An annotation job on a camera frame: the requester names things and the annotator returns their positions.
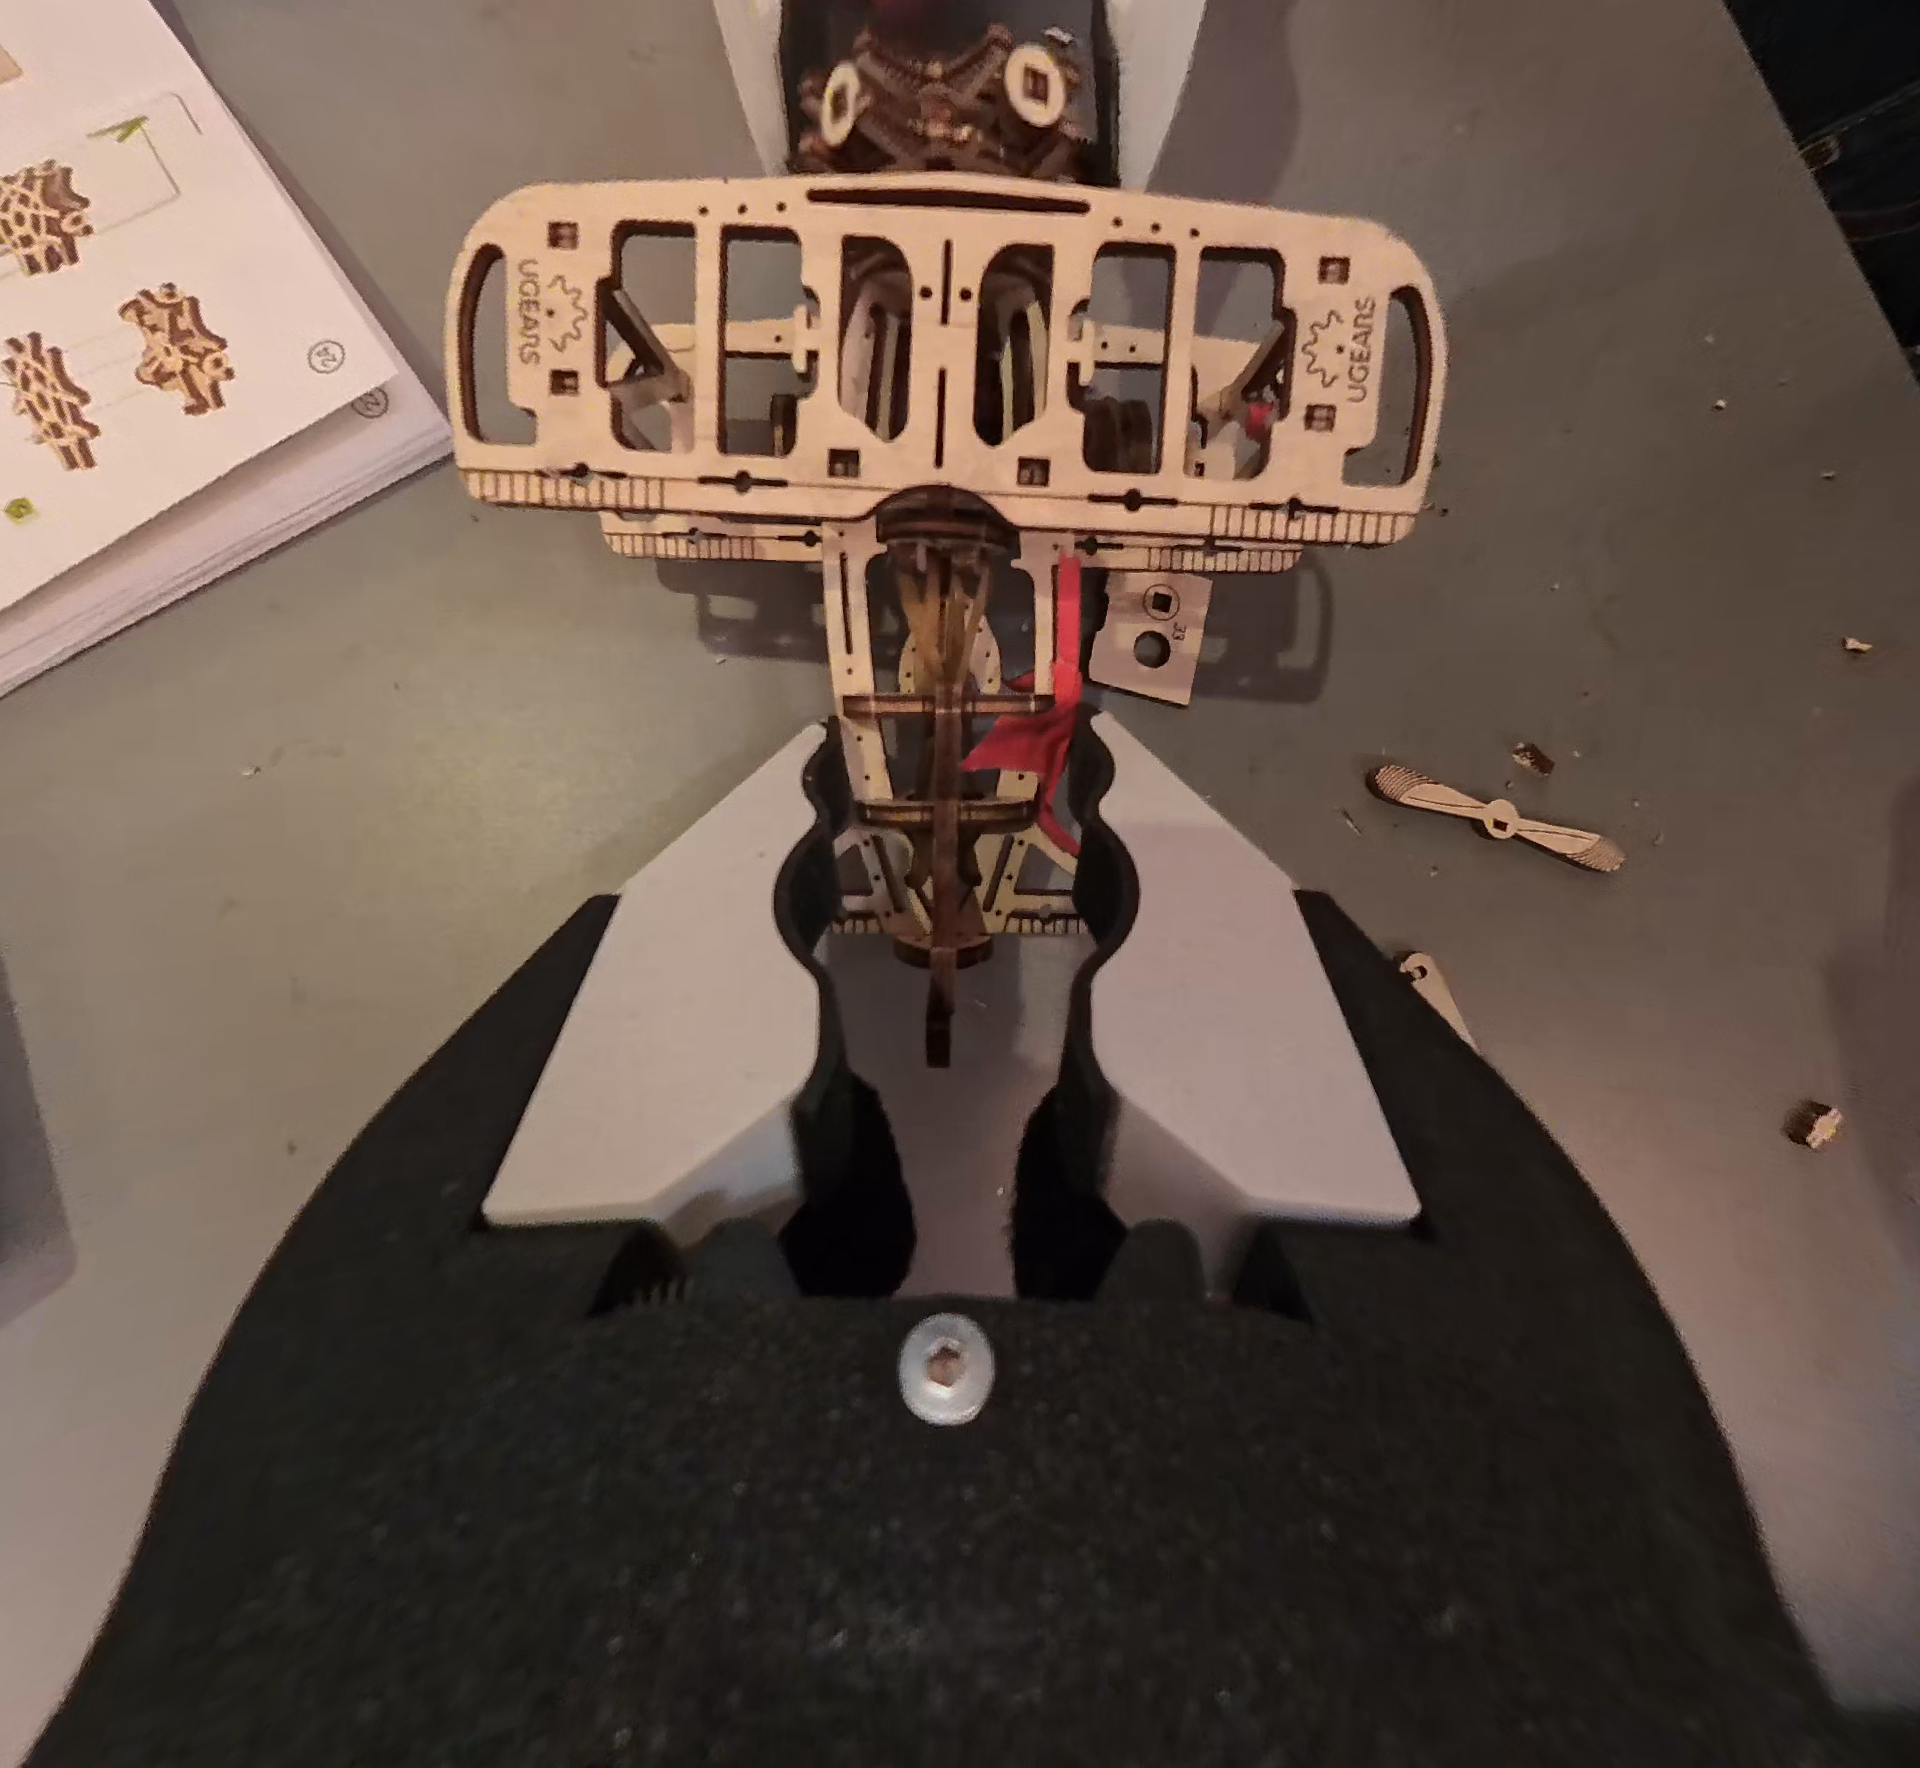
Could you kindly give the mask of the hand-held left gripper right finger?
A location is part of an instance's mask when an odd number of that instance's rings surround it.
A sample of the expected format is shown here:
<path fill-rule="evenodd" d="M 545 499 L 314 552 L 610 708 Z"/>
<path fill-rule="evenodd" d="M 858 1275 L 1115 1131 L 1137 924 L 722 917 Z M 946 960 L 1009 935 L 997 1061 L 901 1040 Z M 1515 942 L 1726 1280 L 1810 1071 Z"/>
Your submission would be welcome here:
<path fill-rule="evenodd" d="M 1104 710 L 1071 808 L 1071 1294 L 1097 1297 L 1137 1230 L 1222 1297 L 1271 1230 L 1410 1234 L 1418 1188 L 1284 866 Z"/>

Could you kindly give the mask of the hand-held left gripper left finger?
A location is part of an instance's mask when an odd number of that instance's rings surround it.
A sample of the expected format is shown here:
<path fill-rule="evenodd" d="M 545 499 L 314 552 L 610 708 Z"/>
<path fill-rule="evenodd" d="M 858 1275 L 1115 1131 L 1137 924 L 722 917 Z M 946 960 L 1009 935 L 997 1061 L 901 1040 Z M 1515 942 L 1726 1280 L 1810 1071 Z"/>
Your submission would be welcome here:
<path fill-rule="evenodd" d="M 777 875 L 813 814 L 801 727 L 628 878 L 486 1196 L 489 1227 L 782 1227 L 803 1193 L 794 1099 L 820 997 L 777 930 Z"/>

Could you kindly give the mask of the wooden radial engine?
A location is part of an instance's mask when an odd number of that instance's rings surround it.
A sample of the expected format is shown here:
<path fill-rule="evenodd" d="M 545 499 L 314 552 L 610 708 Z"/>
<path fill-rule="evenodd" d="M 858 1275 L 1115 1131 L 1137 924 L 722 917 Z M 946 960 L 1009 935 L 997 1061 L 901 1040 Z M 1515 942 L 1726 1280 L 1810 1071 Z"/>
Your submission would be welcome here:
<path fill-rule="evenodd" d="M 801 79 L 797 171 L 986 171 L 1094 178 L 1078 46 L 986 26 L 958 52 L 911 52 L 862 30 Z"/>

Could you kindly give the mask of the wooden biplane model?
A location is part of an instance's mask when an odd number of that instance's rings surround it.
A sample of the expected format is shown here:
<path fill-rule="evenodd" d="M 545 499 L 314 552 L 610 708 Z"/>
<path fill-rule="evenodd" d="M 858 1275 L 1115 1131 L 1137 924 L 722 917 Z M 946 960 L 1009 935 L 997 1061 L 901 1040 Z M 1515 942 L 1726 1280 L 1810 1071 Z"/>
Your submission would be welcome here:
<path fill-rule="evenodd" d="M 1383 548 L 1436 470 L 1436 279 L 1372 220 L 1005 171 L 550 182 L 470 226 L 452 453 L 610 548 L 820 572 L 844 845 L 928 975 L 1058 930 L 1085 572 Z"/>

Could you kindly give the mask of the wooden pointed stick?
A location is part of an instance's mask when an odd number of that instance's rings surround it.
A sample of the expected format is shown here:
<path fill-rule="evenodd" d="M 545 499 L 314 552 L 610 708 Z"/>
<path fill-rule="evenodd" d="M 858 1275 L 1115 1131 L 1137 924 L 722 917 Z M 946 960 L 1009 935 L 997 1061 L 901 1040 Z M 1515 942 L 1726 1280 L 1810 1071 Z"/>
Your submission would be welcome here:
<path fill-rule="evenodd" d="M 1399 971 L 1428 1004 L 1428 1009 L 1438 1013 L 1451 1025 L 1451 1033 L 1479 1053 L 1479 1040 L 1438 960 L 1428 949 L 1404 949 L 1399 955 Z"/>

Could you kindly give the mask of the square wooden plate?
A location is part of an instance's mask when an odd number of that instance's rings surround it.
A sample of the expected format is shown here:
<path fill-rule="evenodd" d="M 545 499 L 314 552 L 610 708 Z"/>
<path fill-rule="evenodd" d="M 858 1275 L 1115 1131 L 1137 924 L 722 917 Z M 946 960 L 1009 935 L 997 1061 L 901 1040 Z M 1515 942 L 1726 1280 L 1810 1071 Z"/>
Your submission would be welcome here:
<path fill-rule="evenodd" d="M 1090 679 L 1164 704 L 1188 704 L 1203 662 L 1211 579 L 1107 572 Z"/>

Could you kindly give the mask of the instruction booklet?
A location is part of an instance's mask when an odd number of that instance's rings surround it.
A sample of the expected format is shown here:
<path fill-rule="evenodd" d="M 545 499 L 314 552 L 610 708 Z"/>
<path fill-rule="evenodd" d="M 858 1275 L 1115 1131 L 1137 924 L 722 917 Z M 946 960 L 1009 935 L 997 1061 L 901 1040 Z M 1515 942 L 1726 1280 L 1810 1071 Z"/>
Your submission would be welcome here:
<path fill-rule="evenodd" d="M 447 453 L 157 0 L 2 0 L 2 694 Z"/>

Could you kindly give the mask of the wooden propeller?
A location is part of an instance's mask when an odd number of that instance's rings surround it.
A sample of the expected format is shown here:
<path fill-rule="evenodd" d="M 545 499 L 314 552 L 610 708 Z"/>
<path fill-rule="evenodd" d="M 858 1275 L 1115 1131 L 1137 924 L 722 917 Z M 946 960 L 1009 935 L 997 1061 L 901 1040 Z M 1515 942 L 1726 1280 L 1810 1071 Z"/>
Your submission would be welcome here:
<path fill-rule="evenodd" d="M 1368 792 L 1387 804 L 1424 811 L 1451 822 L 1476 823 L 1489 839 L 1520 839 L 1544 849 L 1571 866 L 1586 866 L 1599 875 L 1618 875 L 1623 866 L 1623 849 L 1608 835 L 1586 826 L 1551 823 L 1523 818 L 1511 799 L 1482 799 L 1459 788 L 1447 788 L 1423 770 L 1403 764 L 1377 764 L 1365 775 Z"/>

